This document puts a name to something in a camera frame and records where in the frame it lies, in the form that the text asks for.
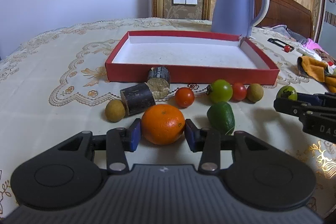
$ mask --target wooden log piece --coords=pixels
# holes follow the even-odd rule
[[[166,67],[151,68],[148,72],[147,84],[154,99],[163,99],[169,94],[170,74]]]
[[[155,105],[153,93],[146,83],[120,90],[120,97],[126,106],[127,115],[135,115]]]

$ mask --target blue electric kettle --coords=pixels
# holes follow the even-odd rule
[[[268,7],[269,0],[262,0],[260,12],[254,18],[254,0],[216,0],[211,31],[248,37],[252,27],[263,20]]]

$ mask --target cherry tomato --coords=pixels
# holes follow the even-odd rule
[[[237,101],[245,99],[247,91],[242,83],[234,83],[232,85],[232,89],[233,89],[233,95],[232,95],[233,99]]]
[[[286,45],[286,46],[284,46],[283,50],[285,52],[290,52],[291,51],[291,47],[289,45]]]
[[[194,92],[190,88],[179,88],[175,93],[175,102],[180,107],[188,107],[195,100]]]

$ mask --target mandarin orange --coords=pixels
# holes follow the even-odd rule
[[[141,118],[142,135],[154,144],[171,144],[184,131],[182,112],[171,105],[158,104],[148,108]]]

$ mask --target screw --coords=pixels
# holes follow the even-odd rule
[[[126,168],[126,165],[124,165],[122,162],[114,162],[110,164],[109,168],[113,171],[122,171]]]
[[[205,171],[215,171],[218,166],[213,162],[205,162],[201,165],[201,168]]]

